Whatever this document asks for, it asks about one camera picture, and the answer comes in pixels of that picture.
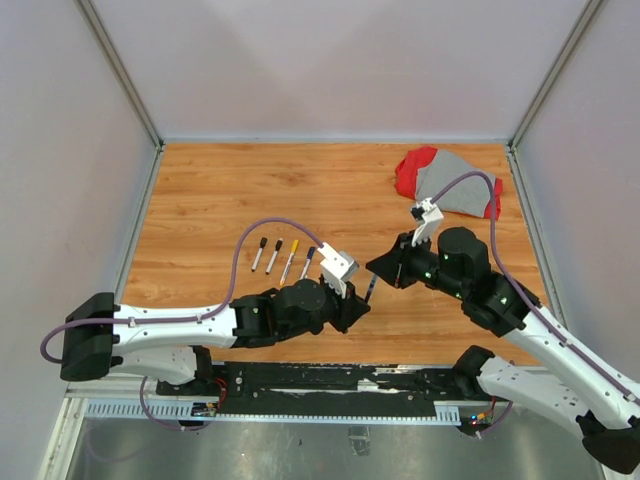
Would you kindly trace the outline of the white marker black cap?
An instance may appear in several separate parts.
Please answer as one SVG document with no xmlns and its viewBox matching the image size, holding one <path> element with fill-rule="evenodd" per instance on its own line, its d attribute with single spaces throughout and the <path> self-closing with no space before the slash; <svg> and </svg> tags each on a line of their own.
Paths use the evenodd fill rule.
<svg viewBox="0 0 640 480">
<path fill-rule="evenodd" d="M 258 250 L 256 252 L 256 256 L 251 266 L 251 271 L 255 272 L 259 266 L 261 257 L 263 255 L 264 249 L 268 243 L 268 239 L 266 237 L 262 237 L 259 242 Z"/>
</svg>

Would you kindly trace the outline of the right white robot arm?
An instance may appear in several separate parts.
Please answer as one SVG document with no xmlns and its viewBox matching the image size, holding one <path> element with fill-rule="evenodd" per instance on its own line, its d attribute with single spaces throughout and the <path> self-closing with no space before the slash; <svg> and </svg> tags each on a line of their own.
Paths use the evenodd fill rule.
<svg viewBox="0 0 640 480">
<path fill-rule="evenodd" d="M 577 435 L 598 462 L 620 474 L 639 466 L 639 385 L 586 347 L 518 282 L 492 269 L 487 245 L 464 227 L 435 244 L 399 235 L 366 268 L 396 289 L 417 282 L 445 293 L 477 326 L 535 357 L 555 376 L 536 380 L 492 352 L 470 347 L 453 375 L 466 400 L 487 393 L 519 403 Z"/>
</svg>

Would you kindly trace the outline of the white whiteboard marker pen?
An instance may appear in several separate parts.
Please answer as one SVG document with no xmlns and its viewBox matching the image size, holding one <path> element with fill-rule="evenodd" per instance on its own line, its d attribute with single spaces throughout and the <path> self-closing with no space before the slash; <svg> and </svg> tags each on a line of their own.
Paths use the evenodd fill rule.
<svg viewBox="0 0 640 480">
<path fill-rule="evenodd" d="M 274 264 L 275 264 L 275 262 L 276 262 L 276 260 L 278 258 L 280 250 L 282 248 L 282 245 L 283 245 L 283 238 L 279 238 L 275 243 L 274 250 L 272 252 L 272 255 L 271 255 L 271 257 L 269 259 L 269 262 L 267 264 L 267 267 L 265 269 L 265 274 L 266 275 L 270 275 L 271 274 L 271 272 L 273 270 L 273 267 L 274 267 Z"/>
</svg>

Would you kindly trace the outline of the white marker yellow end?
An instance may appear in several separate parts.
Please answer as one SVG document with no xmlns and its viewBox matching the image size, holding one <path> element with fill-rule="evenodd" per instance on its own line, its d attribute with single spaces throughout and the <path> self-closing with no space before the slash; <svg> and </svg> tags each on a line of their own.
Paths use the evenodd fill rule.
<svg viewBox="0 0 640 480">
<path fill-rule="evenodd" d="M 293 261 L 294 261 L 295 254 L 297 252 L 298 246 L 299 246 L 299 240 L 295 239 L 293 241 L 292 245 L 291 245 L 291 249 L 290 249 L 289 255 L 287 257 L 287 260 L 286 260 L 282 275 L 280 277 L 280 281 L 279 281 L 279 286 L 280 287 L 284 286 L 285 283 L 286 283 L 286 280 L 287 280 L 287 277 L 288 277 L 289 272 L 291 270 L 291 266 L 293 264 Z"/>
</svg>

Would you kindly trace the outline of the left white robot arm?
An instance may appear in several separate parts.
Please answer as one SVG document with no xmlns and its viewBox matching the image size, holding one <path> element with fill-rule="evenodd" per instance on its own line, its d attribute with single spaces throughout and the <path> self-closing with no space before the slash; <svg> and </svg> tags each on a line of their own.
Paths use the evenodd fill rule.
<svg viewBox="0 0 640 480">
<path fill-rule="evenodd" d="M 345 294 L 324 280 L 303 279 L 245 295 L 221 307 L 144 309 L 118 305 L 111 292 L 93 295 L 65 319 L 61 379 L 98 380 L 128 373 L 207 393 L 214 371 L 199 347 L 264 348 L 325 325 L 345 333 L 370 310 L 353 284 Z"/>
</svg>

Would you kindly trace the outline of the white blue marker pen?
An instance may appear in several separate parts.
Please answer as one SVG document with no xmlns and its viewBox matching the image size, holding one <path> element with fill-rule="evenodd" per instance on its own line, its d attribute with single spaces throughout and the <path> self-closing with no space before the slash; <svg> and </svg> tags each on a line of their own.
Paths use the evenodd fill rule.
<svg viewBox="0 0 640 480">
<path fill-rule="evenodd" d="M 313 259 L 315 251 L 316 251 L 316 247 L 314 247 L 314 246 L 309 247 L 309 249 L 307 251 L 307 254 L 306 254 L 306 257 L 305 257 L 303 268 L 302 268 L 300 276 L 299 276 L 300 280 L 307 278 L 307 274 L 308 274 L 308 271 L 310 269 L 310 265 L 311 265 L 311 262 L 312 262 L 312 259 Z"/>
</svg>

